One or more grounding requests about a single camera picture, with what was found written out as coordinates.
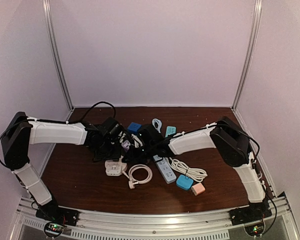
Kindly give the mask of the teal usb power strip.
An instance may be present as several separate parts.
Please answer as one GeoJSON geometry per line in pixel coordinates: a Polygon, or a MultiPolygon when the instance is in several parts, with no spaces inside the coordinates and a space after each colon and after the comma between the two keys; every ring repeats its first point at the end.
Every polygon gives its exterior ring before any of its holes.
{"type": "Polygon", "coordinates": [[[177,133],[177,128],[175,126],[167,126],[165,131],[165,137],[174,135],[177,133]]]}

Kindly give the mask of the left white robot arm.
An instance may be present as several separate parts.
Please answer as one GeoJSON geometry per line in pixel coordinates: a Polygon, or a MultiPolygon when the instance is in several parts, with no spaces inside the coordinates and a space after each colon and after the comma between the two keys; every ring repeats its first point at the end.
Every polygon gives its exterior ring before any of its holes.
{"type": "Polygon", "coordinates": [[[95,160],[118,159],[121,155],[120,139],[124,131],[113,117],[101,124],[92,124],[83,119],[57,121],[39,119],[17,112],[7,129],[0,136],[3,165],[10,169],[51,222],[62,218],[62,211],[53,204],[53,194],[44,184],[30,163],[29,146],[37,144],[71,144],[85,146],[94,154],[95,160]]]}

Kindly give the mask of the dark blue plug adapter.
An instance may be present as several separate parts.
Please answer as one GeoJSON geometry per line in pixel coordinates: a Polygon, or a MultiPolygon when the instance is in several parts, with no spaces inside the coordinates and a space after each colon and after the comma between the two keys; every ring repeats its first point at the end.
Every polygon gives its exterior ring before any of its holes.
{"type": "Polygon", "coordinates": [[[136,123],[136,122],[131,122],[130,125],[127,128],[127,131],[131,134],[137,134],[138,130],[141,128],[141,124],[136,123]]]}

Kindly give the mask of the pink small plug adapter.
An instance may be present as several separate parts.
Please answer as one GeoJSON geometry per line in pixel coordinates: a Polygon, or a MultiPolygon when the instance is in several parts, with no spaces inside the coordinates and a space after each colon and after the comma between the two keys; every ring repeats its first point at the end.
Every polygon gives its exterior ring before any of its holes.
{"type": "Polygon", "coordinates": [[[206,191],[206,188],[201,182],[192,185],[190,189],[195,196],[198,196],[206,191]]]}

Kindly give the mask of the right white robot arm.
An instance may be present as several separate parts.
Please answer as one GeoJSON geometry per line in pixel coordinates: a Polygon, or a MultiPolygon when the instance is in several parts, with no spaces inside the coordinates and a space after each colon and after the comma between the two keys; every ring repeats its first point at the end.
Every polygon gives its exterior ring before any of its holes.
{"type": "Polygon", "coordinates": [[[217,149],[223,161],[237,172],[247,193],[249,203],[246,210],[249,220],[258,220],[265,212],[262,203],[266,192],[257,169],[257,154],[253,152],[250,137],[231,119],[224,116],[220,120],[188,132],[179,132],[163,137],[151,124],[145,124],[137,132],[141,146],[129,147],[127,158],[136,163],[144,163],[157,155],[175,157],[202,149],[217,149]]]}

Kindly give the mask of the light blue power strip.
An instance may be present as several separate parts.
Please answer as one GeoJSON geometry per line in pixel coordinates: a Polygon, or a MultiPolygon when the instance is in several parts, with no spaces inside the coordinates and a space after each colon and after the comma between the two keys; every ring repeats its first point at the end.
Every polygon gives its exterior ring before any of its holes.
{"type": "Polygon", "coordinates": [[[167,157],[154,155],[153,160],[167,184],[171,184],[177,180],[177,177],[172,170],[167,157]]]}

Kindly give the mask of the purple power strip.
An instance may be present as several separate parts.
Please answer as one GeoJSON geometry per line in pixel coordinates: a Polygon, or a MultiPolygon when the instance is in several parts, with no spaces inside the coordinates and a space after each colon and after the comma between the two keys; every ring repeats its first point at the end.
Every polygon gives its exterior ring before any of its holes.
{"type": "Polygon", "coordinates": [[[129,140],[125,140],[121,146],[123,147],[123,150],[125,152],[127,152],[130,149],[131,143],[129,142],[129,140]]]}

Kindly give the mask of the blue square plug adapter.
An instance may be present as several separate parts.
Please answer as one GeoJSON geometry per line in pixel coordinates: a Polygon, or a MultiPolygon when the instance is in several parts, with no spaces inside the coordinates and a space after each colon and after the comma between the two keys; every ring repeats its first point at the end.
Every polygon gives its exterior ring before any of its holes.
{"type": "Polygon", "coordinates": [[[194,183],[194,180],[186,175],[181,174],[176,180],[176,186],[188,191],[194,183]]]}

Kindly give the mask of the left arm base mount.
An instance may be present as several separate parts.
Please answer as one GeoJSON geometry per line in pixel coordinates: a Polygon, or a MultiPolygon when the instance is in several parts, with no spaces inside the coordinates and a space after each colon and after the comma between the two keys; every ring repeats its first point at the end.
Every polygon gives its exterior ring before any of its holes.
{"type": "Polygon", "coordinates": [[[57,207],[55,212],[48,212],[39,208],[36,211],[35,216],[37,218],[44,219],[60,225],[75,227],[77,225],[79,211],[70,208],[57,207]]]}

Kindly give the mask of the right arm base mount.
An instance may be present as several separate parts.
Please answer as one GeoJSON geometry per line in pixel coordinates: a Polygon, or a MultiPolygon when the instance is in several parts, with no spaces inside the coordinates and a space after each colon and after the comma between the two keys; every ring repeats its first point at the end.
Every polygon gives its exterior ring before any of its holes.
{"type": "Polygon", "coordinates": [[[233,226],[261,221],[263,218],[271,217],[270,207],[263,203],[251,203],[246,207],[239,207],[229,211],[229,217],[233,226]]]}

